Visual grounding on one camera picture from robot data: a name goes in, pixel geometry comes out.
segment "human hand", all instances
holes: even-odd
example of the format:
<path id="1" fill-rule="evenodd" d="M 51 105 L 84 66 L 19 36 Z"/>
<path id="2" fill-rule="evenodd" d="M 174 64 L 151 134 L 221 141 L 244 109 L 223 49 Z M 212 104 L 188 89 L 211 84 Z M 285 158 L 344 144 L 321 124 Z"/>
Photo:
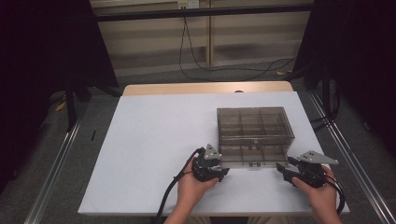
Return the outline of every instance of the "human hand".
<path id="1" fill-rule="evenodd" d="M 206 182 L 201 182 L 195 179 L 192 170 L 192 161 L 189 162 L 184 175 L 178 180 L 177 183 L 177 204 L 183 204 L 192 209 L 204 196 L 207 189 L 212 188 L 218 182 L 218 178 L 213 178 Z"/>
<path id="2" fill-rule="evenodd" d="M 185 223 L 194 206 L 202 199 L 207 189 L 212 188 L 218 182 L 218 178 L 201 182 L 192 174 L 192 160 L 184 170 L 184 175 L 177 182 L 177 204 L 165 224 Z"/>
<path id="3" fill-rule="evenodd" d="M 332 170 L 326 166 L 322 166 L 322 168 L 327 176 L 334 179 Z M 334 181 L 332 179 L 327 178 L 327 180 L 333 183 Z M 295 186 L 308 195 L 309 202 L 314 212 L 314 218 L 319 223 L 341 223 L 340 217 L 335 209 L 337 192 L 332 186 L 325 184 L 323 187 L 315 189 L 297 177 L 294 177 L 292 181 Z"/>

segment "wall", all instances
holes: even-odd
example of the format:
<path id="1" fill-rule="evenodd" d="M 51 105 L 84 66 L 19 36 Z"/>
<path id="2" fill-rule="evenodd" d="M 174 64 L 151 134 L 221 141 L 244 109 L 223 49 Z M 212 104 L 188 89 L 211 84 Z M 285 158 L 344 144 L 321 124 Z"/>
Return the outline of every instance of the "wall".
<path id="1" fill-rule="evenodd" d="M 308 0 L 201 0 L 200 7 L 251 7 L 310 3 Z M 95 14 L 177 9 L 170 0 L 91 0 Z M 271 62 L 298 53 L 309 12 L 187 18 L 201 66 Z M 100 22 L 117 77 L 178 70 L 184 28 L 181 18 Z M 197 67 L 187 31 L 183 68 Z"/>

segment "aluminum rail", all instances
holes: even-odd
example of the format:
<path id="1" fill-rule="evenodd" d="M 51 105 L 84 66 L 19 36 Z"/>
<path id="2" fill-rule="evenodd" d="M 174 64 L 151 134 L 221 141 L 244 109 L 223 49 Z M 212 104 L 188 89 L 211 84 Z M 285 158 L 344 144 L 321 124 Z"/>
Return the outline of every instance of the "aluminum rail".
<path id="1" fill-rule="evenodd" d="M 76 138 L 79 125 L 88 108 L 88 104 L 89 103 L 83 104 L 82 108 L 79 111 L 78 119 L 75 125 L 64 138 L 64 142 L 61 146 L 61 149 L 59 150 L 58 156 L 56 157 L 55 162 L 53 163 L 52 168 L 49 171 L 49 175 L 47 176 L 47 179 L 44 182 L 43 187 L 41 188 L 38 196 L 35 198 L 35 202 L 32 208 L 30 209 L 27 218 L 24 221 L 24 224 L 40 223 L 44 211 L 47 208 L 47 204 L 50 200 L 50 196 L 53 192 L 53 189 L 55 188 L 58 177 L 62 171 L 62 168 L 64 167 L 64 162 Z"/>

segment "gray carpet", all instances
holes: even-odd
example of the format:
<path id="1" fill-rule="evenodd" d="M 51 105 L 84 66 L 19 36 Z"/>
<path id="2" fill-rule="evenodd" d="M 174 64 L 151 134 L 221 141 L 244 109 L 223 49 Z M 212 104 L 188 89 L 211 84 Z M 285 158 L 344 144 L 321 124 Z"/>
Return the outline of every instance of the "gray carpet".
<path id="1" fill-rule="evenodd" d="M 265 68 L 266 65 L 248 64 L 246 67 Z M 291 68 L 292 64 L 282 70 L 290 70 Z M 238 81 L 255 77 L 260 72 L 233 70 L 209 73 L 195 69 L 188 70 L 186 73 L 189 76 L 216 81 Z M 269 72 L 254 80 L 280 80 L 281 78 L 282 76 L 275 72 Z M 122 91 L 123 87 L 128 84 L 194 81 L 202 80 L 187 78 L 181 72 L 122 77 L 119 78 L 120 88 L 118 91 Z M 297 79 L 293 80 L 291 84 L 298 92 L 308 117 L 310 119 L 318 118 L 318 112 L 308 93 L 304 90 L 303 81 Z M 149 223 L 150 219 L 148 217 L 86 217 L 77 213 L 119 100 L 105 95 L 97 89 L 91 89 L 91 92 L 92 100 L 89 102 L 88 110 L 81 121 L 78 135 L 67 156 L 41 223 Z M 26 219 L 29 209 L 57 156 L 65 137 L 67 114 L 65 109 L 55 112 L 55 106 L 49 109 L 49 115 L 43 124 L 30 160 L 21 168 L 19 177 L 9 182 L 0 196 L 0 223 L 22 223 Z M 390 209 L 395 211 L 396 195 L 392 191 L 393 177 L 396 174 L 395 158 L 384 149 L 381 140 L 374 133 L 366 131 L 359 114 L 343 97 L 341 98 L 340 112 L 335 122 L 350 144 L 351 150 L 387 200 Z M 320 129 L 317 131 L 317 137 L 325 154 L 340 161 L 338 166 L 332 168 L 337 179 L 345 187 L 347 204 L 351 210 L 350 214 L 342 215 L 343 222 L 381 223 L 329 131 L 326 128 Z M 297 217 L 295 219 L 297 223 L 316 223 L 312 217 Z"/>

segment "controller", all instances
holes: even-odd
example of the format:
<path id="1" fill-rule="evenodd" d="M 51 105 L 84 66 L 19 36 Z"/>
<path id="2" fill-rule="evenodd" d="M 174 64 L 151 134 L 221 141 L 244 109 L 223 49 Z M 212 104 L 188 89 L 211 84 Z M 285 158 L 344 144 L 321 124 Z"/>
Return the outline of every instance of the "controller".
<path id="1" fill-rule="evenodd" d="M 288 157 L 288 160 L 291 165 L 294 165 L 298 168 L 299 173 L 287 170 L 279 163 L 276 163 L 276 169 L 283 174 L 283 179 L 290 182 L 294 187 L 297 186 L 295 186 L 293 181 L 291 181 L 293 177 L 303 180 L 307 185 L 316 189 L 322 187 L 325 184 L 323 181 L 323 179 L 325 179 L 325 175 L 320 163 L 298 161 L 292 157 Z"/>
<path id="2" fill-rule="evenodd" d="M 206 149 L 202 148 L 197 158 L 192 159 L 192 173 L 194 177 L 206 182 L 213 178 L 218 178 L 219 182 L 228 174 L 230 168 L 212 169 L 220 164 L 221 154 L 219 154 L 212 146 L 207 145 Z"/>

